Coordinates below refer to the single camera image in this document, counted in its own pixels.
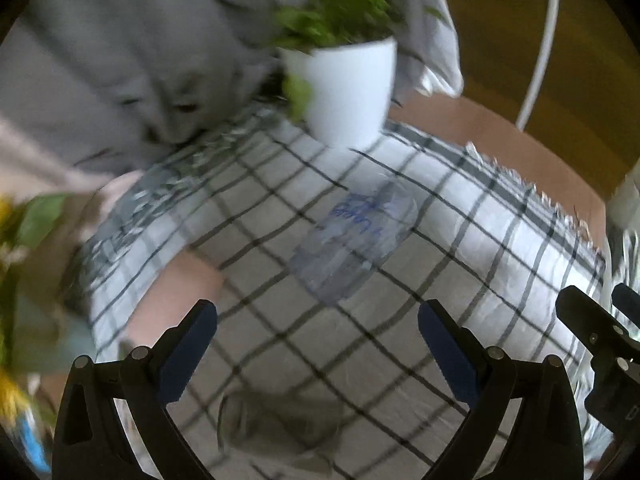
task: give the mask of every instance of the yellow flower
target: yellow flower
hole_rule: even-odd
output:
[[[14,201],[7,195],[0,194],[0,230],[14,212]]]
[[[18,416],[30,405],[28,397],[0,368],[0,420],[14,426]]]

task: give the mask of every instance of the tablecloth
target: tablecloth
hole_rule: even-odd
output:
[[[352,298],[324,306],[287,261],[350,187],[380,173],[413,193],[417,222]],[[597,300],[604,260],[535,186],[472,146],[389,122],[367,150],[334,150],[277,107],[251,104],[152,168],[80,251],[68,300],[91,319],[98,361],[118,357],[136,303],[185,246],[227,280],[216,303],[218,332],[169,412],[218,480],[290,474],[219,451],[219,403],[240,388],[343,402],[336,478],[421,478],[466,413],[417,329],[418,306],[428,298],[514,359],[560,356],[578,390],[588,390],[588,378],[575,377],[585,349],[556,319],[554,301],[568,285]],[[580,416],[588,442],[596,424],[583,408]]]

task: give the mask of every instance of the brown floor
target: brown floor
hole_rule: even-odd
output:
[[[465,95],[515,121],[546,0],[448,0]],[[640,54],[604,0],[561,0],[554,49],[527,131],[608,199],[640,158]]]

